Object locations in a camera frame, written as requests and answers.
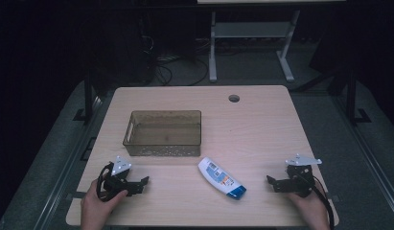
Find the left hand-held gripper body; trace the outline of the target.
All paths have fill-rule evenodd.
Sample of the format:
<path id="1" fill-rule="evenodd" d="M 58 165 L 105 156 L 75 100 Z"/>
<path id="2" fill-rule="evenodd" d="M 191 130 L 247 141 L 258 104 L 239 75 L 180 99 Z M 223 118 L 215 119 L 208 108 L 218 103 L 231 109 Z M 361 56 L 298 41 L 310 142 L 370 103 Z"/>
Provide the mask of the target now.
<path id="1" fill-rule="evenodd" d="M 100 172 L 100 200 L 109 201 L 121 191 L 126 190 L 127 175 L 131 164 L 120 156 L 114 162 L 110 162 Z"/>

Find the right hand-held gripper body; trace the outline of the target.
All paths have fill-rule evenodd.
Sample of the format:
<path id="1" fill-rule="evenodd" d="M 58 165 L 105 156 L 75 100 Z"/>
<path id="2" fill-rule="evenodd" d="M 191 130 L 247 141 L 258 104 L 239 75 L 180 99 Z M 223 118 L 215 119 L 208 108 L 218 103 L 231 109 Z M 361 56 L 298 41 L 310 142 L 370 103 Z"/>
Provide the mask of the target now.
<path id="1" fill-rule="evenodd" d="M 320 165 L 321 159 L 308 157 L 296 153 L 295 156 L 286 160 L 287 174 L 294 185 L 294 192 L 306 197 L 312 192 L 314 187 L 313 168 L 312 165 Z"/>

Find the white bottle with blue cap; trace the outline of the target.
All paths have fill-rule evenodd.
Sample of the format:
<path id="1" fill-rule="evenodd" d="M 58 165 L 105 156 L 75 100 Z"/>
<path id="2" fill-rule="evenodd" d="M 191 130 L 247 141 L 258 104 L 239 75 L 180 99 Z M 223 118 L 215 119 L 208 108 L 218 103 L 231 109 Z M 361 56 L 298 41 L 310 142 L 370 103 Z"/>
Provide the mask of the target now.
<path id="1" fill-rule="evenodd" d="M 204 157 L 197 166 L 203 177 L 217 190 L 236 200 L 243 197 L 246 187 L 212 159 Z"/>

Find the translucent brown plastic basket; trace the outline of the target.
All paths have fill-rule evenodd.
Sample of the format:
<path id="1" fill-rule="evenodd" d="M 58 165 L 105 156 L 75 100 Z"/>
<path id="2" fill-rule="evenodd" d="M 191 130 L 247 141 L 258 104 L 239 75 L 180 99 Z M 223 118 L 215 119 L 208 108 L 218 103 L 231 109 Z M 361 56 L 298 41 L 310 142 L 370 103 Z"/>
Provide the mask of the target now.
<path id="1" fill-rule="evenodd" d="M 136 110 L 123 140 L 130 156 L 199 157 L 199 110 Z"/>

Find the person's right hand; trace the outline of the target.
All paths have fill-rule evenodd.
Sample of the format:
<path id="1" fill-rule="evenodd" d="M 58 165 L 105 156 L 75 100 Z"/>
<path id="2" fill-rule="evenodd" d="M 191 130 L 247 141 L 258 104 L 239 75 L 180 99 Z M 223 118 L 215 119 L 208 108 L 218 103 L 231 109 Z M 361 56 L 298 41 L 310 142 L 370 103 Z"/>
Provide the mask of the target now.
<path id="1" fill-rule="evenodd" d="M 331 230 L 327 209 L 315 192 L 306 197 L 296 194 L 287 194 L 287 197 L 311 230 Z"/>

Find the person's left hand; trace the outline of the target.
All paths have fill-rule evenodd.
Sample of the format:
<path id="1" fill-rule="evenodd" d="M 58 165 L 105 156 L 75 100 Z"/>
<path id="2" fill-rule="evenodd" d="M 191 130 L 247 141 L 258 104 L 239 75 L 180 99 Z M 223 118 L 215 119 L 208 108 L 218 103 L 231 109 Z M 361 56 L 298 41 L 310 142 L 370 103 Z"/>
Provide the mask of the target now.
<path id="1" fill-rule="evenodd" d="M 102 230 L 112 211 L 127 195 L 127 191 L 121 191 L 111 200 L 102 202 L 96 193 L 97 182 L 95 179 L 91 183 L 81 200 L 81 230 Z"/>

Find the black metal stand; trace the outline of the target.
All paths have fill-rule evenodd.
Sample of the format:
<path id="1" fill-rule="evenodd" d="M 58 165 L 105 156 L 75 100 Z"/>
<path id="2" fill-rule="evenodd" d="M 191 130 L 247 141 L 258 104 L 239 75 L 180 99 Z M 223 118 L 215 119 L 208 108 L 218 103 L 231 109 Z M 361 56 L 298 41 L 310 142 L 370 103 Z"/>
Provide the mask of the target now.
<path id="1" fill-rule="evenodd" d="M 84 108 L 80 108 L 77 110 L 75 116 L 74 116 L 74 121 L 80 121 L 83 122 L 85 125 L 87 125 L 92 118 L 93 115 L 93 103 L 94 103 L 94 97 L 93 97 L 93 80 L 94 80 L 95 74 L 94 73 L 88 73 L 83 81 L 83 89 L 84 89 Z"/>
<path id="2" fill-rule="evenodd" d="M 364 109 L 356 108 L 356 93 L 357 93 L 357 80 L 355 72 L 350 71 L 347 78 L 347 92 L 346 92 L 346 117 L 349 122 L 356 126 L 359 123 L 370 123 L 371 119 Z"/>

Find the metal frame rail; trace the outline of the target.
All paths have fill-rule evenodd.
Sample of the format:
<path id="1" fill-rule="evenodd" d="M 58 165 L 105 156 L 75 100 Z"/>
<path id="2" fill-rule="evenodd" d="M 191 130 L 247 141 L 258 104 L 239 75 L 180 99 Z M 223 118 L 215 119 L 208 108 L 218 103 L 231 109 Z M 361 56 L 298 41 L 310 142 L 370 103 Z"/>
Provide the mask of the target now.
<path id="1" fill-rule="evenodd" d="M 359 130 L 359 124 L 371 124 L 372 121 L 364 109 L 356 108 L 354 111 L 355 117 L 352 118 L 347 111 L 346 104 L 337 97 L 332 97 L 332 102 L 344 120 L 344 124 L 349 128 L 352 136 L 357 143 L 360 152 L 364 158 L 366 166 L 371 171 L 374 180 L 382 192 L 389 208 L 394 215 L 394 187 L 387 177 L 382 164 L 378 161 L 375 152 L 372 150 L 366 139 Z"/>
<path id="2" fill-rule="evenodd" d="M 99 109 L 102 100 L 96 96 L 91 104 L 92 117 L 86 121 L 85 111 L 69 102 L 65 112 L 56 120 L 55 127 L 45 142 L 43 161 L 39 164 L 41 175 L 51 175 L 44 206 L 34 224 L 34 230 L 49 230 L 51 222 L 65 225 L 66 211 L 81 180 L 83 169 L 90 155 L 91 143 L 99 132 Z"/>

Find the white metal desk frame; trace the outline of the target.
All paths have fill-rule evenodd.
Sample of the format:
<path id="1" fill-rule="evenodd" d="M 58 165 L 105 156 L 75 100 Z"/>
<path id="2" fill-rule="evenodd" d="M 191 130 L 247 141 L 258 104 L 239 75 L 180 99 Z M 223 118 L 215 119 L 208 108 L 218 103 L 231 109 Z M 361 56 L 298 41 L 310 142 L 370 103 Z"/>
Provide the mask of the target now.
<path id="1" fill-rule="evenodd" d="M 295 81 L 287 61 L 287 53 L 294 35 L 300 11 L 294 11 L 290 21 L 276 22 L 218 22 L 216 13 L 211 13 L 210 53 L 208 58 L 209 80 L 218 80 L 216 64 L 216 40 L 218 38 L 284 38 L 281 50 L 276 52 L 287 82 Z"/>

